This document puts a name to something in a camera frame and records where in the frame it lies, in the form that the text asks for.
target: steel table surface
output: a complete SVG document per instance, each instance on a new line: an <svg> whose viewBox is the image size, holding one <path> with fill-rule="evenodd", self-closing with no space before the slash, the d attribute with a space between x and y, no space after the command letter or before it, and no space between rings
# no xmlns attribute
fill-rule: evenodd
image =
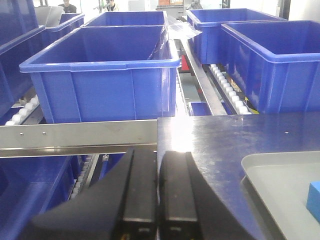
<svg viewBox="0 0 320 240"><path fill-rule="evenodd" d="M159 118L157 127L159 166L166 151L192 152L207 183L257 240L283 239L256 202L241 160L257 153L320 150L320 112L168 117Z"/></svg>

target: gray tray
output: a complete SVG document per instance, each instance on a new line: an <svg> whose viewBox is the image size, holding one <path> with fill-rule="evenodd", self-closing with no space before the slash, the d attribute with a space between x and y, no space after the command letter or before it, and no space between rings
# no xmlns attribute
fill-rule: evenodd
<svg viewBox="0 0 320 240"><path fill-rule="evenodd" d="M310 182L320 181L320 151L253 154L241 164L287 240L320 240L306 208Z"/></svg>

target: worker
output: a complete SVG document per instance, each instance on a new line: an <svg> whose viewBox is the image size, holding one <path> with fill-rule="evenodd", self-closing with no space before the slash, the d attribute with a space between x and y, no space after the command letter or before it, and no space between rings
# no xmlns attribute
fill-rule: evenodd
<svg viewBox="0 0 320 240"><path fill-rule="evenodd" d="M109 12L119 12L119 5L115 2L115 0L110 0L110 4L107 7Z"/></svg>
<svg viewBox="0 0 320 240"><path fill-rule="evenodd" d="M69 0L63 0L64 4L60 4L59 6L63 7L63 11L66 14L75 14L77 12L77 7L70 4Z"/></svg>

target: crate rim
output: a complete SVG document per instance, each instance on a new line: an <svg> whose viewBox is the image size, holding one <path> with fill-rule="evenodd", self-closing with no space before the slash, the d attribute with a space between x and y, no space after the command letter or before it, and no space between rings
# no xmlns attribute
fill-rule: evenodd
<svg viewBox="0 0 320 240"><path fill-rule="evenodd" d="M162 12L163 14L163 20L164 23L161 25L168 25L168 14L166 11L158 11L158 10L151 10L151 11L126 11L126 12L121 12L121 11L105 11L105 12L101 12L99 15L97 15L96 17L90 19L88 22L84 23L83 25L81 25L81 28L96 28L96 27L106 27L103 25L99 25L99 26L88 26L89 24L91 24L93 21L95 21L96 19L98 19L99 17L101 17L102 15L119 15L121 13L153 13L153 12L157 12L160 13Z"/></svg>
<svg viewBox="0 0 320 240"><path fill-rule="evenodd" d="M260 13L262 15L271 17L273 19L265 19L265 20L243 20L243 21L206 21L202 22L200 21L194 14L193 12L200 12L200 11L207 11L207 12L219 12L219 11L232 11L232 10L246 10L246 11L251 11L255 13ZM186 15L194 22L194 24L199 27L199 28L206 28L206 27L218 27L221 24L226 24L226 23L239 23L239 22L244 22L244 23L251 23L251 22L273 22L273 21L287 21L286 19L278 16L273 16L271 14L262 12L262 11L257 11L253 10L250 8L221 8L221 9L193 9L193 10L187 10Z"/></svg>
<svg viewBox="0 0 320 240"><path fill-rule="evenodd" d="M155 25L141 26L117 26L125 28L141 28L155 27ZM176 50L176 45L173 39L168 40L171 59L159 60L124 60L124 61L91 61L91 62L56 62L56 63L32 63L43 54L54 48L56 45L71 37L77 31L92 27L78 27L65 35L64 37L53 42L43 50L31 56L26 61L19 65L22 73L42 73L42 72L95 72L95 71L123 71L132 69L162 69L162 68L177 68L180 66L180 59Z"/></svg>
<svg viewBox="0 0 320 240"><path fill-rule="evenodd" d="M68 27L70 24L73 24L75 23L76 21L80 20L80 19L84 19L85 18L85 14L83 13L63 13L63 14L72 14L72 15L75 15L74 17L72 17L71 19L69 19L68 21L65 21L61 24L59 24L58 26L56 27L46 27L45 30L46 31L49 31L49 32L59 32L61 31L62 29Z"/></svg>
<svg viewBox="0 0 320 240"><path fill-rule="evenodd" d="M320 24L311 20L296 20L296 21L269 21L269 22L237 22L237 23L225 23L221 25L221 29L227 34L230 34L233 38L240 41L242 44L250 48L256 54L263 59L274 64L285 63L300 63L300 62L319 62L320 52L315 53L291 53L291 54L275 54L267 48L263 47L259 43L253 41L251 38L243 35L239 31L235 30L232 26L235 25L250 25L250 24L292 24L293 22L308 22Z"/></svg>
<svg viewBox="0 0 320 240"><path fill-rule="evenodd" d="M44 30L45 30L45 26L40 25L38 28L35 28L31 31L28 31L25 34L18 36L3 45L0 45L0 55L4 54L5 52L9 51L10 49L14 48L15 46L21 44L22 42L34 37L35 35L41 33Z"/></svg>

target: blue storage bin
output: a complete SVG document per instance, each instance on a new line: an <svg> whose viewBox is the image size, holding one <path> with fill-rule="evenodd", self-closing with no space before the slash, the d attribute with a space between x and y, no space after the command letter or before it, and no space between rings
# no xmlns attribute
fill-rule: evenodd
<svg viewBox="0 0 320 240"><path fill-rule="evenodd" d="M33 0L0 0L0 45L36 28Z"/></svg>
<svg viewBox="0 0 320 240"><path fill-rule="evenodd" d="M222 25L226 70L260 113L320 110L320 23Z"/></svg>
<svg viewBox="0 0 320 240"><path fill-rule="evenodd" d="M19 64L43 49L44 29L35 28L0 45L0 118L32 87L31 77L20 73Z"/></svg>
<svg viewBox="0 0 320 240"><path fill-rule="evenodd" d="M211 116L210 109L206 102L191 101L188 103L191 116Z"/></svg>
<svg viewBox="0 0 320 240"><path fill-rule="evenodd" d="M15 240L28 220L68 200L71 156L0 159L0 239Z"/></svg>
<svg viewBox="0 0 320 240"><path fill-rule="evenodd" d="M168 24L165 11L108 11L90 20L84 27L140 26Z"/></svg>
<svg viewBox="0 0 320 240"><path fill-rule="evenodd" d="M230 22L285 21L285 19L246 8L187 10L187 21L201 34L190 40L191 47L202 64L224 62L227 46L221 24Z"/></svg>
<svg viewBox="0 0 320 240"><path fill-rule="evenodd" d="M58 26L45 28L45 31L43 32L44 46L52 44L72 30L79 28L84 24L84 18L85 15L82 13L63 13Z"/></svg>
<svg viewBox="0 0 320 240"><path fill-rule="evenodd" d="M20 65L48 123L175 114L180 60L162 26L81 27Z"/></svg>

